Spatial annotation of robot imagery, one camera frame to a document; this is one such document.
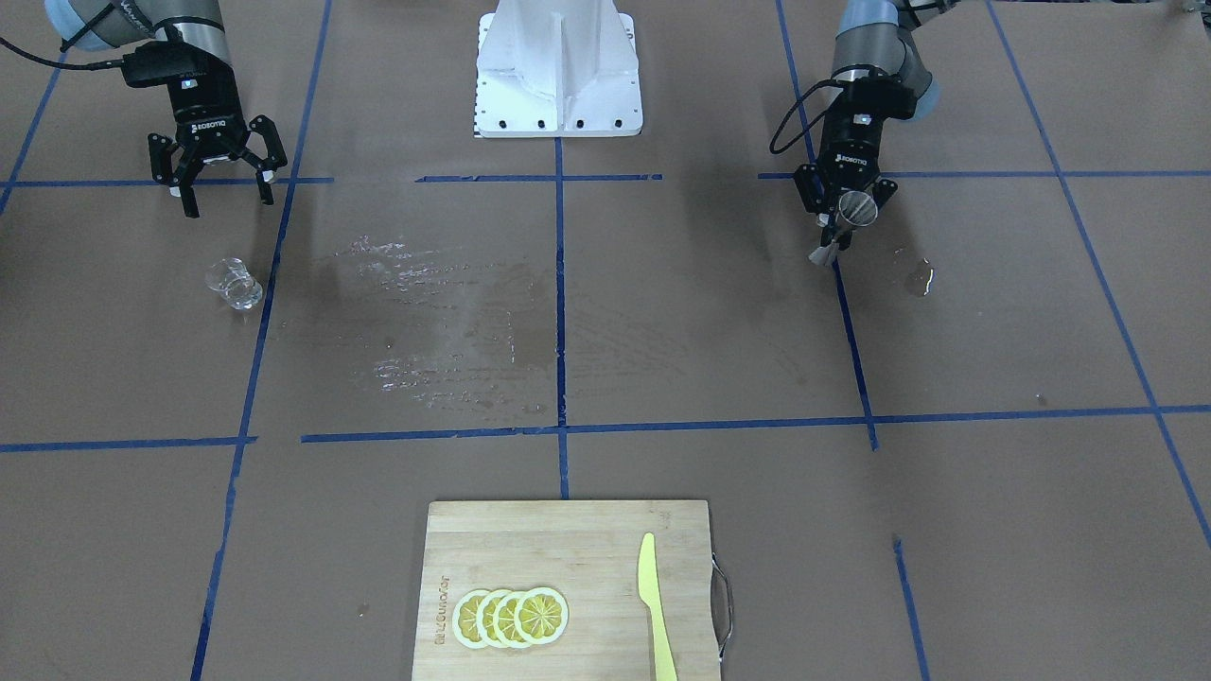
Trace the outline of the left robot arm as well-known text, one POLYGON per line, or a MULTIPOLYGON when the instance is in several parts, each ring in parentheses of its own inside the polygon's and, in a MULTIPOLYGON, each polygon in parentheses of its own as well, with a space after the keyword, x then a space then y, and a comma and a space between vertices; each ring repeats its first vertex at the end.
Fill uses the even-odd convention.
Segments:
POLYGON ((817 216, 823 246, 846 248, 853 230, 872 224, 894 198, 897 184, 879 167, 884 125, 925 118, 941 95, 912 34, 954 7, 953 1, 846 4, 832 71, 821 81, 836 95, 820 116, 814 162, 793 176, 805 210, 817 216))

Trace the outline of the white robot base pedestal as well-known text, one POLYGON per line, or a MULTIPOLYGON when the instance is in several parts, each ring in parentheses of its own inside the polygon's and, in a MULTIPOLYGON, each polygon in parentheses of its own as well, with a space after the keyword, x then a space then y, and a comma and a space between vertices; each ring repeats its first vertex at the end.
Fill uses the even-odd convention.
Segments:
POLYGON ((501 1, 477 33, 480 138, 641 135, 633 17, 613 1, 501 1))

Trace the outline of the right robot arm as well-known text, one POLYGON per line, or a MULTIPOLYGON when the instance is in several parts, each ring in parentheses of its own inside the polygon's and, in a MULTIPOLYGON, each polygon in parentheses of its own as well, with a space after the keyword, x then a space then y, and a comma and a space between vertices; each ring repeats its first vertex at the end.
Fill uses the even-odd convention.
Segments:
POLYGON ((262 204, 275 202, 270 184, 289 156, 271 119, 245 118, 217 1, 46 1, 44 12, 61 50, 133 44, 121 61, 92 65, 115 65, 132 88, 166 87, 176 133, 148 135, 150 173, 186 217, 199 218, 193 185, 213 164, 248 164, 262 204))

